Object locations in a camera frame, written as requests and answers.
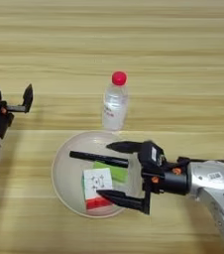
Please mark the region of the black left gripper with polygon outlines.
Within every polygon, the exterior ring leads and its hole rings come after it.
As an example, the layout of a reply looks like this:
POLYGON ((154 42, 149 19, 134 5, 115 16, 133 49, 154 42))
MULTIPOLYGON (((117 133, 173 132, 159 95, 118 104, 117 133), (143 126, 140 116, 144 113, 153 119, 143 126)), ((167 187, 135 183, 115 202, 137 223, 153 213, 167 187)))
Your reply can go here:
POLYGON ((23 104, 12 106, 0 103, 0 138, 3 139, 7 129, 12 125, 16 112, 28 113, 33 103, 33 87, 29 84, 23 94, 23 104))

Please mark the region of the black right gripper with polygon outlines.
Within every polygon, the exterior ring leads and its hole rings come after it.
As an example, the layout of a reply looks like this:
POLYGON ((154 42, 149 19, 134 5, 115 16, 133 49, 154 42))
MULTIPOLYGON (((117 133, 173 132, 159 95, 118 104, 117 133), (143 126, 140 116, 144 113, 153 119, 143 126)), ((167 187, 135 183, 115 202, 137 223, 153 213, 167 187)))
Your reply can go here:
MULTIPOLYGON (((110 143, 106 148, 119 153, 133 154, 138 153, 141 146, 141 142, 121 141, 110 143)), ((189 192, 186 164, 163 163, 159 167, 142 168, 141 176, 145 192, 144 198, 128 196, 118 190, 98 190, 97 193, 118 206, 149 214, 152 193, 169 192, 186 195, 189 192)))

